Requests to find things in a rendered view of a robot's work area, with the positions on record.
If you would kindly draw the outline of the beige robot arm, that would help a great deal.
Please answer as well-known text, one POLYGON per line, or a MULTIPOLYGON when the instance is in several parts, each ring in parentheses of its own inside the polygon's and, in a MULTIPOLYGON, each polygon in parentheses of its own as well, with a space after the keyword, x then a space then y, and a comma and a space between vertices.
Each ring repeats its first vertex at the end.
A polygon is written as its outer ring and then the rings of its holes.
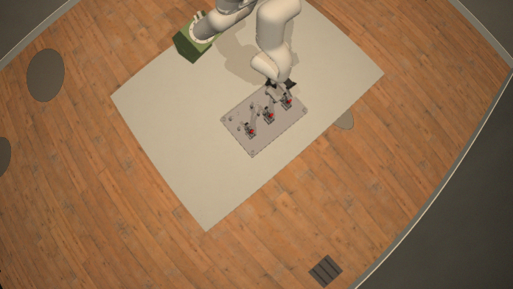
MULTIPOLYGON (((216 0, 215 7, 203 16, 197 11, 189 27, 195 43, 208 43, 251 14, 258 0, 216 0), (206 42, 207 41, 207 42, 206 42)), ((268 0, 256 12, 256 43, 261 52, 251 59, 251 67, 276 83, 284 83, 290 97, 301 91, 289 78, 293 57, 290 46, 283 41, 285 24, 301 12, 300 0, 268 0), (287 44, 287 45, 286 45, 287 44), (288 47, 287 47, 288 46, 288 47)))

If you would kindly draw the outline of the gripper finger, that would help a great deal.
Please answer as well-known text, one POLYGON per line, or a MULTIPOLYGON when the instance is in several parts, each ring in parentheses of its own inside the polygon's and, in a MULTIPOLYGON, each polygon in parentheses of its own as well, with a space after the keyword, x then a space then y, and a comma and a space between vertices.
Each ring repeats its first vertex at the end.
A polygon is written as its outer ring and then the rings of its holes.
POLYGON ((271 86, 272 88, 276 89, 276 84, 271 84, 271 79, 268 78, 268 80, 265 83, 266 86, 271 86))

